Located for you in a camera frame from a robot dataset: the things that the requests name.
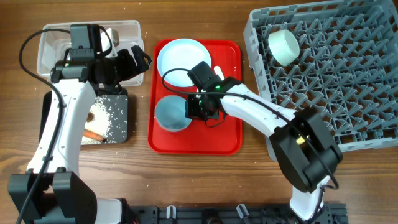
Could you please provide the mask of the white plastic spoon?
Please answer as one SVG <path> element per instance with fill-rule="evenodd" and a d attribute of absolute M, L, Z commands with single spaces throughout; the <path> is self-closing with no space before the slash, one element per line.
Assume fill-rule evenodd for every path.
<path fill-rule="evenodd" d="M 215 74 L 220 77 L 221 80 L 224 80 L 224 74 L 223 74 L 220 66 L 214 66 L 213 70 L 214 70 Z"/>

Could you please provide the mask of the light blue bowl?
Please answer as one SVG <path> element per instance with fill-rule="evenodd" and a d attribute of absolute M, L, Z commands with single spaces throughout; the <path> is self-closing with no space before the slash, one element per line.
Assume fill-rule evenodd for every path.
<path fill-rule="evenodd" d="M 186 129 L 192 120 L 185 116 L 186 99 L 169 95 L 161 98 L 155 106 L 155 119 L 159 126 L 168 132 L 179 132 Z"/>

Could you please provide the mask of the brown food scrap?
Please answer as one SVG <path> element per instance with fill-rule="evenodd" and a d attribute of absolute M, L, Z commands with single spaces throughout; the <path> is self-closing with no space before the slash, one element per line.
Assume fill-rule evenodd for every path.
<path fill-rule="evenodd" d="M 91 122 L 93 119 L 94 119 L 94 114 L 93 114 L 93 113 L 89 113 L 89 114 L 88 114 L 88 117 L 87 117 L 87 119 L 86 119 L 86 121 L 89 123 L 89 122 Z"/>

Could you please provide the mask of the light blue plate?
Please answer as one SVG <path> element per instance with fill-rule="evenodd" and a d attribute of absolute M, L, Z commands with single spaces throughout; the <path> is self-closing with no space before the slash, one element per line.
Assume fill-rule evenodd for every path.
<path fill-rule="evenodd" d="M 174 68 L 191 70 L 200 62 L 211 66 L 211 56 L 207 48 L 193 39 L 176 39 L 166 44 L 158 54 L 157 69 L 161 77 Z M 170 72 L 164 78 L 165 82 L 176 87 L 191 87 L 193 83 L 187 72 L 177 70 Z"/>

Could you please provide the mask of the white rice pile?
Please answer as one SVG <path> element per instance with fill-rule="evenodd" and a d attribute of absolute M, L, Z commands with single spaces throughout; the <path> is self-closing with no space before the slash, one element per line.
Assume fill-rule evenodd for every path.
<path fill-rule="evenodd" d="M 91 122 L 85 123 L 85 129 L 106 138 L 99 142 L 94 139 L 82 137 L 82 145 L 94 144 L 119 144 L 128 137 L 128 109 L 129 102 L 126 95 L 97 96 L 95 103 L 90 108 L 94 114 Z"/>

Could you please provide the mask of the orange carrot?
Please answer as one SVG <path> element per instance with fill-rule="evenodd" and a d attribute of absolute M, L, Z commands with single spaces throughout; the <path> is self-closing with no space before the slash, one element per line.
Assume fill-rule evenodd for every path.
<path fill-rule="evenodd" d="M 101 136 L 99 134 L 96 134 L 96 133 L 94 133 L 94 132 L 92 132 L 90 130 L 87 130 L 87 129 L 84 130 L 83 136 L 86 137 L 86 138 L 94 139 L 94 140 L 99 141 L 99 142 L 103 142 L 103 141 L 106 140 L 105 137 L 103 137 L 103 136 Z"/>

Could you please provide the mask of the green bowl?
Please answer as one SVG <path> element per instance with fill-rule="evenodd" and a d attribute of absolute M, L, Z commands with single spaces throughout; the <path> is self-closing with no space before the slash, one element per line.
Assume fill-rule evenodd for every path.
<path fill-rule="evenodd" d="M 269 34 L 268 43 L 272 56 L 282 66 L 288 66 L 299 57 L 299 43 L 289 30 Z"/>

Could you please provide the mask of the yellow cup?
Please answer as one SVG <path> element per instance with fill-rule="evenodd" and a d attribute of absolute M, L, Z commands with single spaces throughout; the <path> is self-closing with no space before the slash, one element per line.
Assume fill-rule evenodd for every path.
<path fill-rule="evenodd" d="M 307 141 L 302 137 L 302 136 L 300 136 L 299 138 L 297 138 L 296 139 L 296 143 L 300 146 L 300 145 L 302 145 L 302 144 L 304 144 L 304 143 L 306 143 Z"/>

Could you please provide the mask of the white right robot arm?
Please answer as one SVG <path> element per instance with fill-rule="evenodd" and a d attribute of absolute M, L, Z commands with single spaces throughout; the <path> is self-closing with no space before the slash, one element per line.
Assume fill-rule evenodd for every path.
<path fill-rule="evenodd" d="M 290 208 L 299 219 L 313 222 L 326 189 L 338 189 L 334 177 L 343 154 L 315 108 L 300 111 L 267 101 L 235 78 L 196 82 L 189 93 L 186 116 L 204 122 L 224 116 L 238 118 L 267 136 L 278 165 L 293 186 Z"/>

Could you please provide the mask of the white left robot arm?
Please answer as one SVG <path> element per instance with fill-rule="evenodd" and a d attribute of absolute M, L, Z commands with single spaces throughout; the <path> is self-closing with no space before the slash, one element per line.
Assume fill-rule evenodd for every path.
<path fill-rule="evenodd" d="M 54 95 L 38 149 L 25 174 L 12 175 L 9 195 L 25 223 L 137 223 L 125 199 L 105 200 L 78 176 L 85 120 L 99 84 L 116 87 L 152 62 L 139 47 L 107 52 L 79 47 L 56 63 L 48 84 Z"/>

